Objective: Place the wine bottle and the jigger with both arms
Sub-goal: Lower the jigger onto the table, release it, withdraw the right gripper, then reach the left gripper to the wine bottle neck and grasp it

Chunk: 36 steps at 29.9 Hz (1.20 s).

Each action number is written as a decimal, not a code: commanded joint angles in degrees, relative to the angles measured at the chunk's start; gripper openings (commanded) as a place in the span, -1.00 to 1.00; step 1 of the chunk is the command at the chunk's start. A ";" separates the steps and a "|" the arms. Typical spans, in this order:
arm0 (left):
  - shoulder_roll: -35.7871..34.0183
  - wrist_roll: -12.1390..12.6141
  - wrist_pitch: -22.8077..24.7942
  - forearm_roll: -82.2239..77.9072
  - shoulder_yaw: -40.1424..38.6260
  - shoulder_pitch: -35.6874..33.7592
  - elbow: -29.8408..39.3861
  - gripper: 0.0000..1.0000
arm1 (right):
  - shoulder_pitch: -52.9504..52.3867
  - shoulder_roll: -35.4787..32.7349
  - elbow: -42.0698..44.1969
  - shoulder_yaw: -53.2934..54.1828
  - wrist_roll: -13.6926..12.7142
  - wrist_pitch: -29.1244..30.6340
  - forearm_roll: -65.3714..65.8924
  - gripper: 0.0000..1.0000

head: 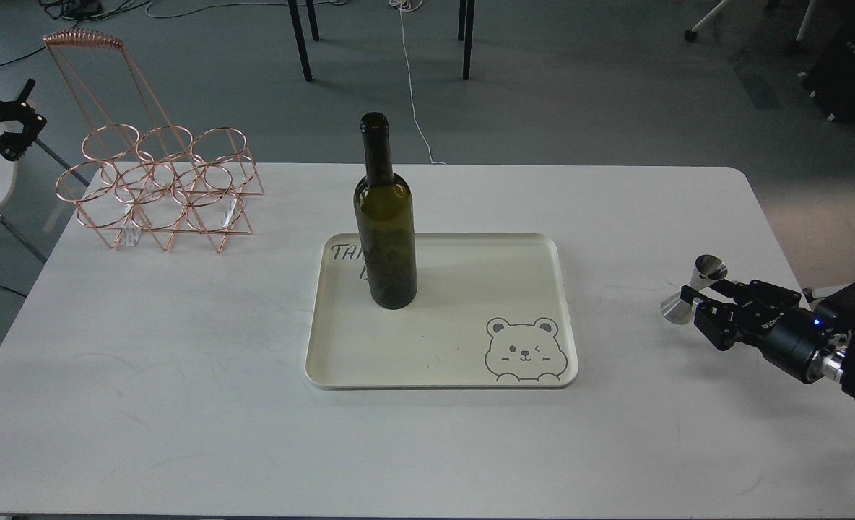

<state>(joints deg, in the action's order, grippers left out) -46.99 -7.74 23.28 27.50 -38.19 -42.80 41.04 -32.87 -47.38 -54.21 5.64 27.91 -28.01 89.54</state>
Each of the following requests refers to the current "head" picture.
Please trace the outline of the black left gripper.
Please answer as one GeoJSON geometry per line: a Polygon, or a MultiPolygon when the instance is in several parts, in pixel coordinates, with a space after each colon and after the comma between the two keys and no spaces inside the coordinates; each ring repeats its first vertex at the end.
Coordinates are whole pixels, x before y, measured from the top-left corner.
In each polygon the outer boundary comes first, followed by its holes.
{"type": "Polygon", "coordinates": [[[0,100],[0,155],[5,160],[18,161],[48,123],[29,102],[36,84],[29,78],[15,99],[0,100]]]}

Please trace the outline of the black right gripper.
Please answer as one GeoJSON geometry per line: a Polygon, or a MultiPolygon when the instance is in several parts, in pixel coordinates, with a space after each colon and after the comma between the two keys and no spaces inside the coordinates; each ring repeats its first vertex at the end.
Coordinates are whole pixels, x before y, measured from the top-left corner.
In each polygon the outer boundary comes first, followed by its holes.
{"type": "Polygon", "coordinates": [[[709,300],[709,289],[734,303],[699,303],[694,325],[718,350],[739,342],[755,347],[765,360],[804,384],[823,378],[826,339],[811,310],[800,306],[801,294],[764,281],[705,279],[681,287],[680,300],[709,300]]]}

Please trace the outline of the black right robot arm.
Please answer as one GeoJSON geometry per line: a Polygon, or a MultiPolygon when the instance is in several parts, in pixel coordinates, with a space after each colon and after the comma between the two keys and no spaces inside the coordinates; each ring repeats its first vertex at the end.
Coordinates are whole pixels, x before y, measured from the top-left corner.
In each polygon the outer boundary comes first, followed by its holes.
{"type": "Polygon", "coordinates": [[[855,281],[811,308],[801,306],[799,292],[760,280],[709,287],[722,300],[682,287],[682,323],[694,324],[719,351],[749,345],[797,381],[833,381],[855,401],[855,281]]]}

